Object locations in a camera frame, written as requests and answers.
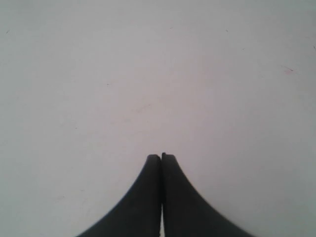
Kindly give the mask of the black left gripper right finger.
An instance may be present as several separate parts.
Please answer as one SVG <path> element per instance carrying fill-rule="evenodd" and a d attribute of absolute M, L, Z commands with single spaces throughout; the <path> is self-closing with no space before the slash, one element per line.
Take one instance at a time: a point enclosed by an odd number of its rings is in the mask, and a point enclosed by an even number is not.
<path fill-rule="evenodd" d="M 161 156 L 163 223 L 166 237 L 250 237 L 195 190 L 174 155 Z"/>

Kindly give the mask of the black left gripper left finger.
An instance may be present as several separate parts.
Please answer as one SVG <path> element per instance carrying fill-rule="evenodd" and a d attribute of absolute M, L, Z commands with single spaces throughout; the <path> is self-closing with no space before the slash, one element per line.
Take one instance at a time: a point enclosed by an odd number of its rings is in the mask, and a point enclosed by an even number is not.
<path fill-rule="evenodd" d="M 159 237 L 161 159 L 149 155 L 124 197 L 81 237 Z"/>

